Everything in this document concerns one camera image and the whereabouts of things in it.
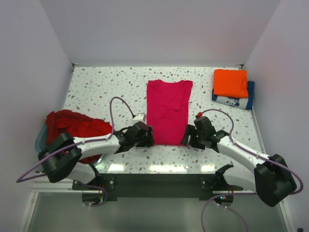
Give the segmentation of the pink t shirt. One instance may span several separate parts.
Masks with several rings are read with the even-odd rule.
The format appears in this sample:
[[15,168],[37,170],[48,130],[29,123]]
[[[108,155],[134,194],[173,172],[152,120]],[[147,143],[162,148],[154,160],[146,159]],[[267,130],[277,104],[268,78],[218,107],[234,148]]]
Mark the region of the pink t shirt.
[[189,116],[193,82],[168,83],[150,80],[147,84],[147,125],[152,126],[155,145],[179,146]]

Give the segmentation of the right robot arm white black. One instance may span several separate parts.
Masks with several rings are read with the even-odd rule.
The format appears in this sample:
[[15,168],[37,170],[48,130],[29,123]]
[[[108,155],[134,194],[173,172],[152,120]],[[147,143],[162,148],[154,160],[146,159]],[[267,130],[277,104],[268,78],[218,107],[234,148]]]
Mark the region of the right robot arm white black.
[[271,207],[296,190],[296,182],[283,157],[277,154],[269,156],[237,143],[230,133],[216,131],[206,116],[186,126],[181,144],[202,150],[212,149],[232,158],[249,171],[247,174],[238,174],[232,164],[218,169],[212,185],[221,190],[229,186],[241,187],[256,193]]

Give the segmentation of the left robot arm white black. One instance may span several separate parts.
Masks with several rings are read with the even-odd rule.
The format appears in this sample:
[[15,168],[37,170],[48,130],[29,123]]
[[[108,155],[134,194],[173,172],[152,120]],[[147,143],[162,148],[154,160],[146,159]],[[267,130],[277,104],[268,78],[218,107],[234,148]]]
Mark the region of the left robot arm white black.
[[96,189],[100,184],[97,169],[93,164],[80,163],[80,160],[94,155],[124,153],[135,146],[153,145],[152,127],[139,121],[106,136],[80,138],[65,132],[47,145],[38,158],[51,183],[68,178],[82,182],[88,189]]

